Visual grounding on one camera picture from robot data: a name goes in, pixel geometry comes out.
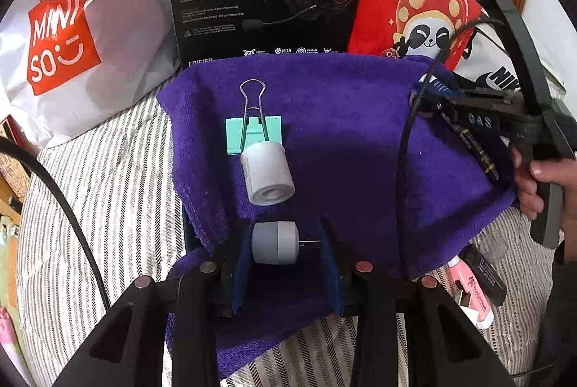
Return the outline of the white Nike waist bag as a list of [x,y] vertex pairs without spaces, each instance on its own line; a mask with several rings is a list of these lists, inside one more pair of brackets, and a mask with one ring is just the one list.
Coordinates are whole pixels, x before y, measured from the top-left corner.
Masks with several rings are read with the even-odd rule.
[[507,50],[494,27],[474,28],[454,73],[472,82],[476,88],[495,91],[519,91],[520,83]]

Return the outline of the striped bed cover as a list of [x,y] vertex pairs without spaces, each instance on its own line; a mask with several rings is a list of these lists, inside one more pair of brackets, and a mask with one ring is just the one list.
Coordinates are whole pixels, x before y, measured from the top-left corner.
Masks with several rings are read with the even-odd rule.
[[[110,299],[140,275],[163,280],[185,252],[183,211],[174,191],[168,116],[147,95],[137,105],[58,147],[39,161],[70,203]],[[539,325],[552,289],[548,249],[530,238],[515,208],[475,239],[497,249],[495,269],[507,298],[484,337],[515,382],[532,367]],[[19,344],[35,386],[49,386],[100,318],[100,293],[84,253],[55,198],[33,179],[23,202],[16,269]],[[357,322],[329,316],[295,335],[225,351],[228,386],[344,386],[349,382]]]

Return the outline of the black gold tube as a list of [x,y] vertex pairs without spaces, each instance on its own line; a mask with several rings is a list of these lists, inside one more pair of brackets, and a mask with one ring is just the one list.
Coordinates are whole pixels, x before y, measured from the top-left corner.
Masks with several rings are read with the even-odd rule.
[[481,144],[475,139],[470,130],[466,127],[454,124],[445,114],[441,114],[441,117],[458,135],[489,181],[493,184],[497,184],[500,181],[501,176],[497,170],[496,164]]

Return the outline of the purple towel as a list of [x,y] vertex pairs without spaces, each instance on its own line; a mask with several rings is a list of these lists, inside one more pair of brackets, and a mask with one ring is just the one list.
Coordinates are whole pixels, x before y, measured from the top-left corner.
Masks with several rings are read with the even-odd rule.
[[[488,151],[500,185],[481,171],[440,118],[417,118],[404,181],[405,227],[395,219],[400,139],[414,84],[431,60],[337,54],[254,55],[189,67],[158,91],[173,138],[173,184],[199,246],[197,264],[239,221],[293,221],[314,236],[327,219],[356,255],[390,275],[417,277],[445,264],[514,201],[507,149]],[[225,122],[243,94],[261,96],[283,122],[295,193],[276,206],[247,198],[243,169],[226,148]]]

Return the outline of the brown patterned box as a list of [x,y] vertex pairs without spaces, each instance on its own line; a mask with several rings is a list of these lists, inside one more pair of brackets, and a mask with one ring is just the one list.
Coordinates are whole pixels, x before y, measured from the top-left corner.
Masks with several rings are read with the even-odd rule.
[[[1,115],[1,136],[24,148],[34,157],[39,147],[26,139],[22,129],[9,115]],[[16,159],[1,154],[1,215],[21,224],[22,203],[30,185],[31,172]]]

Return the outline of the pink white highlighter pen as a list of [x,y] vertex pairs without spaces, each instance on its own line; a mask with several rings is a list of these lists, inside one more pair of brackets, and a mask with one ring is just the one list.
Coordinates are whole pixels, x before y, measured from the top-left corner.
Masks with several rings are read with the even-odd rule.
[[457,304],[478,329],[488,329],[494,322],[494,313],[474,273],[459,256],[448,262],[448,269],[457,287]]

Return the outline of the teal binder clip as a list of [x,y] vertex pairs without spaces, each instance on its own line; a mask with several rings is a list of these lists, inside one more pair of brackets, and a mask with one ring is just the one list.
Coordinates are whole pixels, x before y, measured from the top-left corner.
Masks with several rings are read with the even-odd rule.
[[[260,90],[257,104],[251,105],[246,93],[250,84],[258,84]],[[228,155],[240,155],[246,148],[256,143],[274,142],[283,144],[283,121],[280,115],[265,115],[262,99],[266,84],[257,78],[250,78],[239,84],[243,96],[243,115],[225,119],[226,150]]]

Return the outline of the white Miniso shopping bag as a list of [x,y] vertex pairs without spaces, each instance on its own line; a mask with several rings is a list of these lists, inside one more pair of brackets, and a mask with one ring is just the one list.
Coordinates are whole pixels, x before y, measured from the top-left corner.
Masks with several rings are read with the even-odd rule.
[[7,107],[38,147],[132,107],[177,66],[169,0],[14,0],[1,22]]

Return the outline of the grey round plug adapter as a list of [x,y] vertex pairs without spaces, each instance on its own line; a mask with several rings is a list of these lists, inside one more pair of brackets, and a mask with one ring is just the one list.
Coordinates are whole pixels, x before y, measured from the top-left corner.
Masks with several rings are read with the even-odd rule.
[[317,249],[319,239],[301,239],[295,222],[255,223],[251,235],[251,252],[255,263],[293,265],[301,249]]

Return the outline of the black lighter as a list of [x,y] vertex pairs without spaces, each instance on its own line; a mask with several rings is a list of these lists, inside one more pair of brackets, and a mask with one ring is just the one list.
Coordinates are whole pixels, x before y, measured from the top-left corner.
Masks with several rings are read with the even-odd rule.
[[466,245],[459,256],[470,267],[487,298],[501,307],[507,298],[507,286],[492,264],[473,243]]

